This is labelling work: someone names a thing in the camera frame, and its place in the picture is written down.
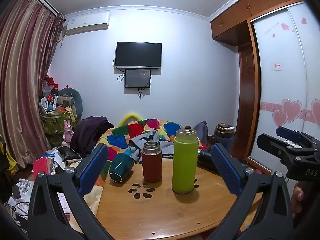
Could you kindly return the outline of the person's hand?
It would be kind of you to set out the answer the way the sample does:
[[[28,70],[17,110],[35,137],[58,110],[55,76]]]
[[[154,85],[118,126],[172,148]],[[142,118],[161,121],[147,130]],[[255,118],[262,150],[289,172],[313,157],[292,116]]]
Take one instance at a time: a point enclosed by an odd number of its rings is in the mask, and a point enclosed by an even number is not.
[[[301,201],[303,200],[303,197],[304,197],[304,192],[301,188],[301,183],[298,182],[293,189],[293,193],[291,197],[291,207],[292,207],[293,218],[295,218],[296,215],[299,214],[300,211],[302,210]]]

